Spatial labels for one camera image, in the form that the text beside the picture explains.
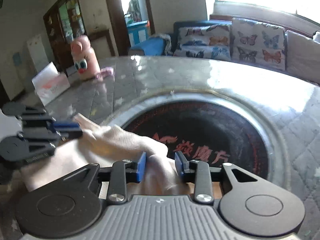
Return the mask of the dark door frame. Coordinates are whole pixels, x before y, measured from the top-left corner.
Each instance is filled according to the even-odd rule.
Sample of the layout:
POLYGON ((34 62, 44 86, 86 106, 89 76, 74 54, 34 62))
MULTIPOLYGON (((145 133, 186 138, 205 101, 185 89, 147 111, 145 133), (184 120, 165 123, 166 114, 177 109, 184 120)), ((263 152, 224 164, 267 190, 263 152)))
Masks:
MULTIPOLYGON (((146 1, 146 9, 148 13, 148 18, 150 22, 150 31, 151 34, 155 34, 155 25, 151 10, 150 0, 146 1)), ((142 56, 142 51, 134 50, 135 54, 128 54, 129 51, 129 34, 126 28, 124 14, 121 6, 121 0, 106 0, 106 5, 111 21, 112 31, 114 35, 114 39, 116 42, 116 47, 118 50, 118 54, 120 56, 127 56, 127 55, 139 55, 142 56)))

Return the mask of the pink cartoon water bottle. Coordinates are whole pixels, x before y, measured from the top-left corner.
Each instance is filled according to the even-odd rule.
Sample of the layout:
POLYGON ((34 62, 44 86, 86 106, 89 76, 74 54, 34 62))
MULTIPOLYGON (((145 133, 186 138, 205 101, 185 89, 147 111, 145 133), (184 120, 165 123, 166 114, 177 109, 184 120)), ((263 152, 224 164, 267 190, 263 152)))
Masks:
POLYGON ((100 66, 88 36, 81 35, 71 43, 71 55, 81 80, 89 80, 100 72, 100 66))

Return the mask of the butterfly cushion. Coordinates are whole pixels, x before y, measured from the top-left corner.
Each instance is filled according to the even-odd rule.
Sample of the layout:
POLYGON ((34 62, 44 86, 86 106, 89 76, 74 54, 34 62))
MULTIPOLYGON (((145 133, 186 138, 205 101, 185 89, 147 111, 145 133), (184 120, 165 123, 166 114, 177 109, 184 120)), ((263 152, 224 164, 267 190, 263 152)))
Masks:
POLYGON ((230 26, 181 27, 174 56, 231 61, 230 26))
POLYGON ((285 28, 278 25, 233 18, 232 60, 285 70, 285 32, 285 28))

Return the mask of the cream long-sleeve garment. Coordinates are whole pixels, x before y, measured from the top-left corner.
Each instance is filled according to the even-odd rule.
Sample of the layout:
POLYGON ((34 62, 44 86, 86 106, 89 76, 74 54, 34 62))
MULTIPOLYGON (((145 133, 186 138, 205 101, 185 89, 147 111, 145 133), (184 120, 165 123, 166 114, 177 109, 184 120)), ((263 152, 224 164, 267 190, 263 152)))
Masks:
POLYGON ((127 193, 145 195, 190 194, 191 186, 183 183, 175 163, 167 157, 165 144, 150 137, 127 132, 117 125, 99 126, 78 113, 74 119, 83 132, 80 139, 71 140, 55 150, 50 157, 21 168, 26 188, 33 191, 87 164, 109 167, 123 159, 137 160, 146 152, 143 181, 128 185, 127 193))

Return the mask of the white plush toy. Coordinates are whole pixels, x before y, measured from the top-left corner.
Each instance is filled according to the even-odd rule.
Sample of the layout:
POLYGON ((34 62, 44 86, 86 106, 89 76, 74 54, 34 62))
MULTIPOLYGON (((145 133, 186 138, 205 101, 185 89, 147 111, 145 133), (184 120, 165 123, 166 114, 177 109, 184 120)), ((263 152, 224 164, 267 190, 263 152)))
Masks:
POLYGON ((313 40, 314 40, 315 42, 320 43, 320 31, 316 31, 316 32, 313 34, 313 40))

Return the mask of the blue blanket on sofa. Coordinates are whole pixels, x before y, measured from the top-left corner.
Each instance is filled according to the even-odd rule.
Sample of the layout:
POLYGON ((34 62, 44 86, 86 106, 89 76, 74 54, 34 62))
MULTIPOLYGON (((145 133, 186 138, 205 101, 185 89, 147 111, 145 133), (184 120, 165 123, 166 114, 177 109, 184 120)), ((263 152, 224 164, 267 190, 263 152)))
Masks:
POLYGON ((147 40, 132 46, 129 56, 170 56, 171 36, 169 34, 154 34, 147 40))

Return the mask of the dark wooden cabinet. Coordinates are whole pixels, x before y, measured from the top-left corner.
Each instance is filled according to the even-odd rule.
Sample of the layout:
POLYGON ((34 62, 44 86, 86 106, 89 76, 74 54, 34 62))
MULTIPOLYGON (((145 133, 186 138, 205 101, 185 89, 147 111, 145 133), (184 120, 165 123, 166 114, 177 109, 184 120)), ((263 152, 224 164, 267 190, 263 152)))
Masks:
POLYGON ((43 16, 57 69, 67 76, 75 73, 71 42, 81 35, 88 36, 98 59, 116 56, 110 27, 98 22, 98 17, 103 11, 90 10, 92 15, 90 21, 83 15, 81 9, 79 0, 57 0, 43 16))

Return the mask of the dark blue sofa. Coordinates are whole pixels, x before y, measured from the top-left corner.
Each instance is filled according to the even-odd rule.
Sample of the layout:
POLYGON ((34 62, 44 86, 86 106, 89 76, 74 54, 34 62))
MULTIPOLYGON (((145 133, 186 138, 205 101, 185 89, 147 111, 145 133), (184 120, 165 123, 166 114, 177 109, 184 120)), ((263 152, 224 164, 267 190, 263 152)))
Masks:
POLYGON ((246 18, 176 22, 173 33, 152 35, 132 46, 129 55, 235 62, 319 85, 319 32, 309 38, 281 25, 246 18))

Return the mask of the plain beige cushion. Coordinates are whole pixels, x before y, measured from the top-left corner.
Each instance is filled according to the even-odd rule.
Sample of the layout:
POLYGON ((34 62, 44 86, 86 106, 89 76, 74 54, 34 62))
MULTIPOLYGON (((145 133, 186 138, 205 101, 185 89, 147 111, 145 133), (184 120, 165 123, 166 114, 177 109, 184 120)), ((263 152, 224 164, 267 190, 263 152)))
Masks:
POLYGON ((287 40, 287 67, 289 74, 319 83, 319 43, 311 38, 288 30, 287 40))

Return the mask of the grey quilted table cover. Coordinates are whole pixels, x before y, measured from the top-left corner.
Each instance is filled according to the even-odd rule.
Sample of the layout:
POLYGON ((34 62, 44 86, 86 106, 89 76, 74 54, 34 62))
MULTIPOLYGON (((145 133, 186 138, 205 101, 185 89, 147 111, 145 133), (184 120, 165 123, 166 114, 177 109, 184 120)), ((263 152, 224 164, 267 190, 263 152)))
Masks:
MULTIPOLYGON (((1 239, 319 239, 319 85, 216 60, 128 56, 100 64, 109 77, 76 81, 46 107, 23 104, 56 121, 75 122, 80 113, 123 129, 165 103, 215 103, 257 129, 268 177, 225 162, 209 168, 213 204, 194 201, 193 183, 190 194, 127 194, 124 204, 108 204, 112 166, 90 163, 29 191, 21 175, 28 165, 1 163, 1 239)), ((22 122, 1 115, 2 140, 22 122)))

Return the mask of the middle butterfly cushion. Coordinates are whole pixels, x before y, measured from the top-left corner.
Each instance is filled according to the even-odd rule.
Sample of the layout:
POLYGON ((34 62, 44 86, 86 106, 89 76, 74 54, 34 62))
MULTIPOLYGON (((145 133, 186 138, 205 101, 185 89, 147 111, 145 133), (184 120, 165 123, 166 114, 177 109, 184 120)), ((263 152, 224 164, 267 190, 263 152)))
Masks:
POLYGON ((285 28, 278 25, 233 18, 232 60, 285 70, 285 32, 285 28))

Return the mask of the white refrigerator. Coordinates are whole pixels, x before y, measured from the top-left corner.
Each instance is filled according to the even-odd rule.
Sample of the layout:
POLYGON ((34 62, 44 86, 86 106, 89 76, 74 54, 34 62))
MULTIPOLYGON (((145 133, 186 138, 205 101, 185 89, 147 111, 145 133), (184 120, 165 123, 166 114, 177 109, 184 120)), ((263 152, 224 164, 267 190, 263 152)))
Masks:
POLYGON ((42 43, 41 35, 36 35, 27 41, 27 48, 34 68, 39 73, 49 64, 49 60, 42 43))

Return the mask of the tissue pack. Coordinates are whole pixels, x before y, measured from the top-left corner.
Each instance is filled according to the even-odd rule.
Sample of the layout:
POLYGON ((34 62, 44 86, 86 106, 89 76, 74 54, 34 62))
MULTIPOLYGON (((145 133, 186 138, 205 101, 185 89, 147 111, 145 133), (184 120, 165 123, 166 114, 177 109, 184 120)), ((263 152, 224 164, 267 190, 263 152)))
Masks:
POLYGON ((44 106, 66 91, 71 85, 65 73, 57 71, 51 62, 39 72, 32 80, 35 93, 44 106))

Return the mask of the left butterfly cushion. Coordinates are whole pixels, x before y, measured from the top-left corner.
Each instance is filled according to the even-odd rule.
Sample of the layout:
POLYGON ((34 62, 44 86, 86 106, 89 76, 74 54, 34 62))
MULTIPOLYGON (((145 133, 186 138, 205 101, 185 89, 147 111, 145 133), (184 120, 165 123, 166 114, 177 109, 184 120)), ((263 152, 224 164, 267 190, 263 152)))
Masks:
POLYGON ((231 61, 230 26, 181 27, 174 56, 231 61))

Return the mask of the round black stove plate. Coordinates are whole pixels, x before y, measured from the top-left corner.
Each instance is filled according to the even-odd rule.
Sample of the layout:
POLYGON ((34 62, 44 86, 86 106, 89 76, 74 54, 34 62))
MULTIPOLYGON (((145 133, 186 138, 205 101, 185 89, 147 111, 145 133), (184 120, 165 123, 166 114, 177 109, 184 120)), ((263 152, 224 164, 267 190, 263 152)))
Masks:
POLYGON ((257 129, 240 114, 215 103, 165 103, 134 117, 123 129, 165 144, 170 159, 180 151, 187 160, 204 161, 211 167, 229 162, 268 177, 267 148, 257 129))

